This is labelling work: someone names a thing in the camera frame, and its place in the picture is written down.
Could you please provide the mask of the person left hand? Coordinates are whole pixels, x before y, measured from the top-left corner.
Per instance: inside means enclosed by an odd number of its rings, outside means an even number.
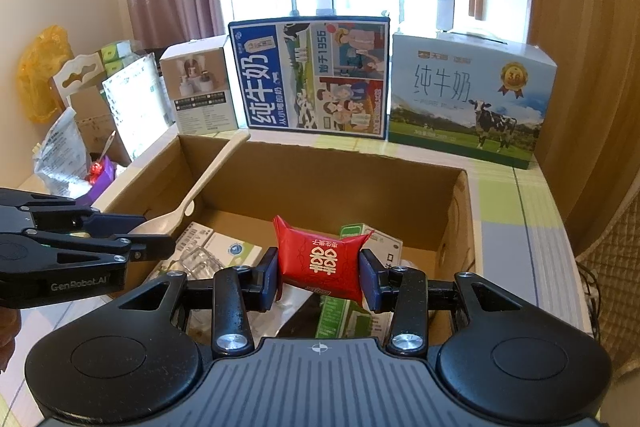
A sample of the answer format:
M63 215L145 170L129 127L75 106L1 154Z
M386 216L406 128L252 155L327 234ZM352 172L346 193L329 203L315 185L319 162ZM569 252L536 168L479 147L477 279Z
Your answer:
M15 339L22 328L21 312L0 309L0 371L4 372L15 351Z

